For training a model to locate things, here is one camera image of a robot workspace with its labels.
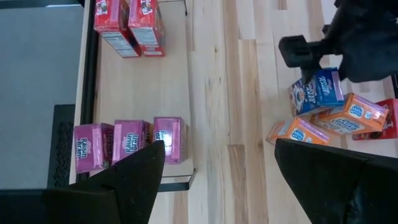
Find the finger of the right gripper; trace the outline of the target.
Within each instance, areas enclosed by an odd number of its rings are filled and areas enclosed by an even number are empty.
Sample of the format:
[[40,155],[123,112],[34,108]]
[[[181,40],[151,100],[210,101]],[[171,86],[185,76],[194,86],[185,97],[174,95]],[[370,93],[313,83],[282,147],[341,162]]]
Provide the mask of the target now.
[[307,42],[303,35],[283,37],[279,41],[279,50],[286,66],[299,67],[302,79],[308,84],[313,76],[321,70],[320,60],[330,53],[323,41]]

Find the magenta Raisin Bran cereal box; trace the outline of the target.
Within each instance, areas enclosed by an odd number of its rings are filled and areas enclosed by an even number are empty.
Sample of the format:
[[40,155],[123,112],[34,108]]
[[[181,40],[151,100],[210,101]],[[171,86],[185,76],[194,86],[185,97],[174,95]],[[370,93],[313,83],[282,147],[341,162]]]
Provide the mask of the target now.
[[77,174],[107,169],[113,158],[114,126],[106,123],[74,127]]
[[188,157],[188,126],[181,117],[154,117],[154,140],[165,145],[165,163],[181,164]]
[[144,120],[116,120],[114,122],[112,165],[150,145],[154,125]]

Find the black aluminium table frame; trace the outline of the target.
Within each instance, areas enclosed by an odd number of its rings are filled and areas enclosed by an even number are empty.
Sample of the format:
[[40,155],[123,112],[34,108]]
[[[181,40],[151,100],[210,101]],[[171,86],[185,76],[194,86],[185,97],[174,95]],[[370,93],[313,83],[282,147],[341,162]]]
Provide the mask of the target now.
[[75,125],[91,124],[94,121],[99,44],[99,34],[94,30],[95,1],[81,0],[84,4],[84,15],[76,90]]

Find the blue Frosted Flakes cereal box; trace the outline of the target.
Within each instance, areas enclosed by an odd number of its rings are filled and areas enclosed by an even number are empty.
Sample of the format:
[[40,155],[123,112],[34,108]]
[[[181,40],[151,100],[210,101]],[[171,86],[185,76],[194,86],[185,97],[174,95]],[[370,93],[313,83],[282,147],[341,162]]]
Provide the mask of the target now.
[[292,116],[315,114],[344,104],[337,68],[319,70],[307,84],[301,78],[288,90]]

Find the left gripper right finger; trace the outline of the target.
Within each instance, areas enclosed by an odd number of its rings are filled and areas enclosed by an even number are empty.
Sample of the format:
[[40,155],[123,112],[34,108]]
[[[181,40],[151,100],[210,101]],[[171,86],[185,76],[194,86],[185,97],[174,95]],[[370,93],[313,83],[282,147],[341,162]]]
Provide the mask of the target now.
[[343,224],[346,207],[371,155],[337,147],[278,139],[275,159],[313,224]]

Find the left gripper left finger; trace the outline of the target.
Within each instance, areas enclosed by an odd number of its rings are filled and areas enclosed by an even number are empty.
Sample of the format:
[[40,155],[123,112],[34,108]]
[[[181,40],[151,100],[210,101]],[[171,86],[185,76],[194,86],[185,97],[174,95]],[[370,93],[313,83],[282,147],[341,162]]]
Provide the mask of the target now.
[[81,224],[148,224],[162,180],[165,144],[155,141],[69,189],[81,193]]

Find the black perforated panel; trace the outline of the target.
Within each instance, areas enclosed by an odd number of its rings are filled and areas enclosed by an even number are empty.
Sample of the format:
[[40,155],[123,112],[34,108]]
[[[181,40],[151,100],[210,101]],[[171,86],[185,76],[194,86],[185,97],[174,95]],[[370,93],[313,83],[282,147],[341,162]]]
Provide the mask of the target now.
[[75,105],[55,105],[53,108],[47,187],[69,184]]

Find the orange Mini Wheats cereal box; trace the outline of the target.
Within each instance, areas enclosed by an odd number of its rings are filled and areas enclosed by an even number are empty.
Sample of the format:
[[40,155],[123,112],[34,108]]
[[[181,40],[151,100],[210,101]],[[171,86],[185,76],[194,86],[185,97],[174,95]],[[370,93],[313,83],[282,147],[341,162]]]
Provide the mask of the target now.
[[313,114],[310,122],[335,135],[363,134],[382,131],[388,113],[388,108],[348,93],[343,106]]
[[274,145],[279,138],[322,145],[329,145],[330,143],[330,136],[325,131],[300,117],[277,121],[271,128],[266,140]]

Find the wooden shelf with black legs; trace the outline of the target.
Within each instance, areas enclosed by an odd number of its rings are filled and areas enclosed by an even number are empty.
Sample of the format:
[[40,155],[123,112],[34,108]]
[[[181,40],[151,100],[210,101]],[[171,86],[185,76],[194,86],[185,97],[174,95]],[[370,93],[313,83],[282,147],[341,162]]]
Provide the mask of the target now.
[[165,24],[165,56],[121,58],[105,41],[99,43],[95,121],[181,118],[189,126],[187,31],[185,3],[160,2]]

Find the red Froot Loops cereal box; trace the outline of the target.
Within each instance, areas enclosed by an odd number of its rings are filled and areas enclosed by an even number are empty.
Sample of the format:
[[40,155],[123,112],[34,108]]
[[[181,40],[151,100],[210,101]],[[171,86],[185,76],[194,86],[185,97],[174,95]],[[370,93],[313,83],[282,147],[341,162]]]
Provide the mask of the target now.
[[376,104],[389,110],[382,131],[355,134],[352,136],[354,141],[398,139],[398,99],[390,98]]
[[130,0],[128,26],[146,57],[165,56],[165,27],[157,0]]
[[123,58],[140,57],[141,49],[128,27],[125,0],[96,0],[94,30]]

